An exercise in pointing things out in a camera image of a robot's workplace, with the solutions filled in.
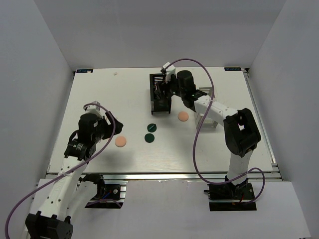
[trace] robotic arm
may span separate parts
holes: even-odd
[[[156,84],[157,98],[166,101],[174,95],[179,96],[187,108],[204,114],[210,105],[211,97],[196,89],[190,71],[179,71],[176,74],[173,65],[165,69],[168,65],[169,63],[166,63],[161,70],[165,80]],[[213,101],[207,116],[222,125],[225,130],[226,145],[230,150],[230,165],[225,181],[246,173],[253,150],[261,140],[251,111],[246,108],[232,109]],[[231,191],[231,198],[238,198],[247,184],[247,175],[228,183],[226,187]]]
[[[79,120],[79,129],[69,138],[64,152],[63,165],[59,175],[87,161],[96,151],[96,144],[111,136],[113,123],[108,124],[100,113],[99,106],[88,106]],[[115,134],[122,131],[123,124],[115,118]],[[103,194],[103,176],[88,174],[80,177],[87,164],[66,174],[53,184],[51,192],[36,214],[29,214],[25,225],[31,239],[70,239],[73,233],[71,222],[76,219],[79,210],[96,194]]]

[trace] white panel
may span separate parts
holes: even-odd
[[[209,87],[210,81],[202,68],[188,69],[197,87]],[[215,83],[218,101],[234,109],[249,108],[257,119],[247,85],[241,71],[225,72],[224,68],[208,68]],[[83,105],[99,101],[124,124],[120,135],[127,144],[117,148],[114,142],[89,163],[85,172],[99,173],[153,173],[194,172],[192,146],[196,133],[194,113],[186,108],[181,98],[172,98],[171,114],[151,115],[150,74],[160,68],[94,69],[93,73],[77,73],[63,119],[61,132],[51,158],[49,172],[59,172],[64,151],[71,133],[78,128]],[[189,120],[181,122],[177,115],[187,111]],[[150,123],[157,124],[155,141],[146,143],[144,136]],[[105,142],[97,145],[99,150]],[[202,130],[199,136],[196,159],[199,170],[227,172],[230,151],[225,143],[222,126]],[[264,141],[258,143],[249,168],[260,167],[272,171],[271,160]]]
[[[257,211],[210,212],[204,182],[129,182],[121,209],[84,209],[72,238],[299,239],[309,237],[291,183],[267,183]],[[253,183],[255,193],[261,183]],[[36,213],[46,191],[36,193]]]
[[[0,225],[45,175],[70,91],[72,72],[32,0],[0,7]],[[30,200],[10,224],[20,238]]]
[[[250,67],[285,1],[35,0],[73,70],[181,57]]]
[[[312,237],[319,238],[319,2],[289,0],[251,69],[283,178],[290,180]]]

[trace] wire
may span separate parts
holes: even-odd
[[[206,183],[208,183],[208,184],[212,184],[212,185],[223,185],[223,184],[231,183],[231,182],[233,182],[233,181],[235,181],[235,180],[237,180],[237,179],[239,179],[239,178],[241,178],[241,177],[244,177],[245,175],[247,175],[248,173],[252,172],[253,170],[258,170],[258,171],[261,172],[261,174],[262,174],[262,176],[263,176],[263,185],[262,185],[262,188],[261,188],[259,194],[258,194],[253,200],[251,200],[251,201],[249,201],[249,202],[247,202],[247,203],[245,203],[245,204],[254,202],[254,201],[255,201],[256,199],[258,199],[258,198],[260,197],[260,195],[262,194],[262,192],[263,192],[263,190],[264,190],[264,188],[265,188],[265,183],[266,183],[265,174],[264,174],[264,172],[263,172],[260,168],[256,168],[256,167],[251,168],[251,169],[248,170],[246,173],[243,173],[243,174],[239,175],[238,177],[235,177],[235,178],[233,178],[233,179],[230,179],[230,180],[225,181],[225,182],[220,182],[220,183],[208,181],[207,179],[205,179],[205,178],[200,174],[200,172],[199,172],[199,170],[198,170],[198,167],[197,167],[197,163],[196,163],[196,157],[195,157],[196,144],[197,144],[197,140],[198,140],[198,136],[199,136],[200,129],[201,129],[203,123],[204,123],[204,120],[206,119],[206,117],[207,117],[207,115],[208,115],[208,112],[209,112],[209,110],[210,110],[210,108],[211,108],[211,105],[213,104],[213,99],[214,99],[214,94],[215,94],[215,87],[214,87],[213,79],[211,78],[211,76],[210,76],[208,70],[206,69],[206,67],[204,67],[203,64],[201,64],[201,63],[200,63],[199,61],[197,61],[197,60],[194,60],[194,59],[191,59],[191,58],[181,58],[181,59],[178,59],[178,60],[173,61],[172,63],[170,63],[169,65],[167,65],[164,69],[166,70],[168,67],[170,67],[171,65],[173,65],[174,63],[179,62],[179,61],[192,61],[192,62],[195,62],[195,63],[197,63],[198,65],[200,65],[200,66],[204,69],[204,71],[206,72],[206,74],[208,75],[208,78],[209,78],[209,80],[210,80],[211,87],[212,87],[211,101],[210,101],[210,103],[209,103],[209,105],[208,105],[208,107],[207,107],[207,110],[206,110],[206,112],[205,112],[203,118],[202,118],[201,121],[200,121],[199,127],[198,127],[198,129],[197,129],[197,131],[196,131],[194,144],[193,144],[192,156],[193,156],[193,163],[194,163],[194,167],[195,167],[195,170],[196,170],[197,175],[200,177],[201,180],[203,180],[204,182],[206,182]]]
[[[116,203],[120,208],[122,207],[121,204],[119,204],[118,201],[114,200],[114,199],[111,199],[111,198],[105,198],[105,199],[100,199],[98,201],[95,201],[95,202],[92,202],[92,203],[88,203],[86,206],[91,206],[93,204],[96,204],[96,203],[100,203],[100,202],[107,202],[107,201],[112,201],[114,203]]]
[[[89,104],[86,104],[84,105],[84,107],[87,107],[87,106],[99,106],[100,108],[102,108],[103,110],[105,110],[105,112],[111,117],[112,119],[112,123],[113,123],[113,131],[112,131],[112,134],[111,134],[111,137],[109,138],[109,140],[106,142],[106,144],[96,153],[94,154],[91,158],[89,158],[88,160],[84,161],[83,163],[71,168],[69,171],[65,172],[64,174],[61,174],[59,176],[57,176],[56,178],[52,179],[51,181],[43,184],[42,186],[38,187],[37,189],[35,189],[34,191],[30,192],[29,194],[27,194],[25,197],[23,197],[13,208],[12,210],[10,211],[7,219],[6,219],[6,222],[5,222],[5,228],[4,228],[4,234],[5,234],[5,238],[6,239],[10,239],[10,236],[9,236],[9,222],[10,222],[10,219],[13,215],[13,213],[15,212],[15,210],[21,205],[21,203],[23,203],[27,198],[31,197],[33,194],[35,194],[36,192],[40,191],[41,189],[45,188],[46,186],[60,180],[61,178],[65,177],[67,174],[77,170],[78,168],[82,167],[83,165],[89,163],[91,160],[93,160],[96,156],[98,156],[108,145],[109,143],[111,142],[114,134],[115,134],[115,120],[114,120],[114,117],[113,115],[106,109],[104,108],[103,106],[101,105],[98,105],[96,103],[89,103]]]
[[[107,193],[102,199],[106,199],[111,192]]]

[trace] black label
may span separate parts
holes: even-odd
[[[92,73],[93,69],[77,69],[76,73]]]
[[[224,67],[225,71],[241,71],[240,67]]]

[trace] orange circle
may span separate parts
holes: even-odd
[[[119,148],[122,148],[124,147],[126,144],[126,138],[123,137],[123,136],[118,136],[116,139],[115,139],[115,145]]]
[[[178,113],[178,119],[179,119],[180,121],[185,122],[185,121],[188,120],[188,118],[189,118],[189,116],[188,116],[188,113],[187,113],[187,112],[181,111],[181,112]]]

